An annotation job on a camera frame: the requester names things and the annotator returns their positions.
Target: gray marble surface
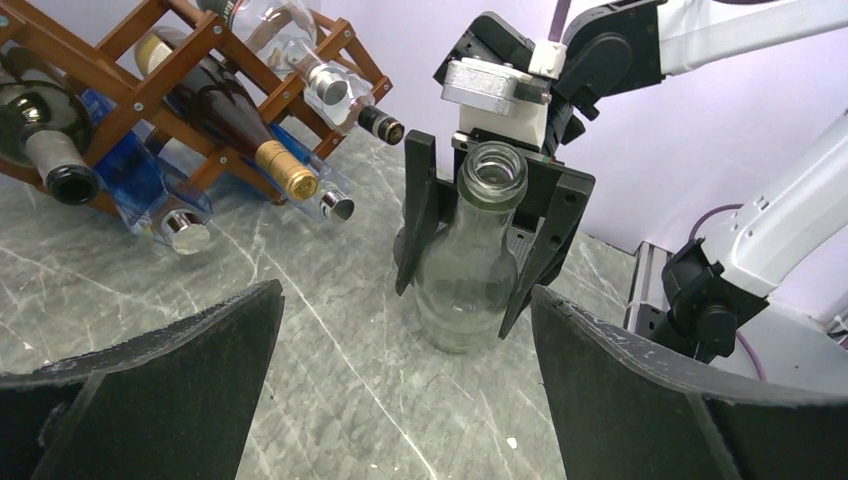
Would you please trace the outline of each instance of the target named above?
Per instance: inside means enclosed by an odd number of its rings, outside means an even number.
[[[223,181],[213,243],[192,257],[0,188],[0,370],[99,350],[277,278],[285,315],[239,479],[564,478],[529,312],[494,350],[451,356],[423,340],[411,291],[394,293],[401,153],[357,132],[330,157],[357,189],[341,227]],[[580,235],[554,288],[620,323],[632,269]]]

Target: bottle mouth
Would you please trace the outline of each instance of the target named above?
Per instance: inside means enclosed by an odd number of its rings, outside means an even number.
[[[339,190],[330,190],[321,197],[321,212],[333,223],[344,223],[353,216],[356,204]]]
[[[524,156],[504,142],[483,142],[468,152],[460,176],[462,186],[475,203],[521,203],[527,191],[527,161]]]
[[[82,165],[54,168],[44,179],[44,186],[56,200],[65,205],[83,205],[100,193],[97,175]]]

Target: wooden wine rack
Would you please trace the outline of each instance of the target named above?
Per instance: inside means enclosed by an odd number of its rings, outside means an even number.
[[[193,31],[156,70],[139,80],[116,61],[169,10]],[[330,20],[318,12],[313,12],[313,15],[319,27],[315,49],[318,56],[324,61],[335,61],[370,82],[374,98],[379,102],[391,90],[391,81],[357,39],[350,23],[344,19]],[[156,127],[153,135],[160,140],[176,138],[206,156],[206,161],[189,179],[195,187],[206,190],[219,175],[229,172],[268,195],[275,203],[284,203],[284,197],[264,176],[240,161],[240,156],[233,149],[216,146],[163,103],[165,95],[213,49],[224,56],[230,70],[242,72],[267,95],[259,106],[265,122],[279,122],[289,115],[296,117],[321,139],[314,150],[321,158],[326,158],[344,140],[344,136],[330,129],[299,96],[305,87],[300,77],[294,73],[284,79],[277,77],[227,30],[221,17],[212,12],[202,12],[186,0],[141,0],[138,7],[96,47],[84,42],[26,0],[3,0],[0,2],[0,45],[10,39],[64,70],[69,84],[78,93],[93,88],[116,103],[115,109],[95,130],[92,143],[83,157],[91,166],[144,119]],[[351,60],[342,56],[343,51]],[[0,159],[0,172],[46,192],[34,169]],[[105,193],[89,206],[117,215],[111,198]]]

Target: cable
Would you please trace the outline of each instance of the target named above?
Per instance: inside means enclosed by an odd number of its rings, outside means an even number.
[[[742,335],[742,332],[738,330],[736,331],[736,338],[739,340],[739,343],[742,344],[742,348],[745,349],[745,352],[748,353],[748,358],[751,359],[751,363],[754,364],[754,370],[757,371],[757,378],[764,382],[767,381],[766,371],[763,368],[763,363],[760,361],[760,357],[759,355],[757,355],[757,352],[754,351],[754,347],[752,347],[751,344],[748,343],[748,339],[745,338],[745,336]]]
[[[554,7],[554,18],[551,20],[551,29],[548,33],[548,40],[552,42],[562,42],[562,32],[565,30],[565,20],[568,18],[568,11],[571,9],[571,0],[557,0]]]
[[[691,242],[695,239],[695,235],[698,234],[698,230],[700,230],[704,222],[709,220],[713,215],[719,214],[721,212],[727,212],[730,210],[739,210],[740,208],[742,208],[742,205],[743,204],[741,203],[731,203],[728,205],[722,205],[701,215],[701,218],[699,218],[698,221],[695,222],[695,225],[692,225],[692,230],[689,231],[689,241]],[[742,332],[740,332],[739,330],[736,331],[736,338],[739,340],[739,343],[742,344],[742,348],[745,349],[745,352],[748,354],[748,358],[751,359],[751,363],[754,364],[754,370],[757,371],[757,378],[765,382],[766,371],[763,368],[763,364],[760,361],[759,355],[757,355],[757,352],[755,352],[754,348],[751,347],[751,344],[748,343],[748,339],[745,338],[745,335],[742,335]]]
[[[695,240],[695,235],[698,234],[698,230],[701,228],[704,222],[710,219],[710,217],[721,212],[726,212],[728,210],[739,210],[740,208],[742,208],[742,205],[743,204],[741,203],[731,203],[728,205],[722,205],[701,215],[701,218],[699,218],[698,221],[695,222],[695,225],[692,225],[692,230],[689,231],[689,241],[691,242],[692,240]]]

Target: bottle neck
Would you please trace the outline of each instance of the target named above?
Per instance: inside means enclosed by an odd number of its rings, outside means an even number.
[[[448,235],[462,243],[474,245],[476,251],[497,254],[506,246],[506,233],[513,214],[514,210],[482,210],[460,196]]]

